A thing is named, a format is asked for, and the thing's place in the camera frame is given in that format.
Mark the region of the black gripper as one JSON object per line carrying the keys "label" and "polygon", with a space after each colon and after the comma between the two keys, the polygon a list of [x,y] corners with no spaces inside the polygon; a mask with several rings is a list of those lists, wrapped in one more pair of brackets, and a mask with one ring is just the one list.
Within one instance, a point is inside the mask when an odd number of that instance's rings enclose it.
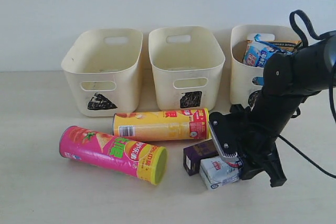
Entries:
{"label": "black gripper", "polygon": [[240,179],[249,180],[261,172],[270,177],[271,187],[280,187],[287,178],[283,172],[275,140],[278,137],[278,108],[256,104],[253,108],[232,106],[228,114],[212,112],[209,121],[225,119],[236,135],[238,161],[243,163]]}

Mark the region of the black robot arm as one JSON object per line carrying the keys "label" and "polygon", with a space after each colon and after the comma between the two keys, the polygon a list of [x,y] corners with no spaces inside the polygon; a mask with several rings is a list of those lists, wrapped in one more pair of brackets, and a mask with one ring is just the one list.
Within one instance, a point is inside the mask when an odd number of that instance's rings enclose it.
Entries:
{"label": "black robot arm", "polygon": [[271,187],[279,187],[287,179],[276,140],[300,104],[323,90],[334,89],[335,32],[318,36],[314,45],[292,55],[273,55],[264,67],[263,78],[253,107],[234,104],[228,114],[212,112],[209,129],[220,158],[242,163],[241,180],[265,172]]}

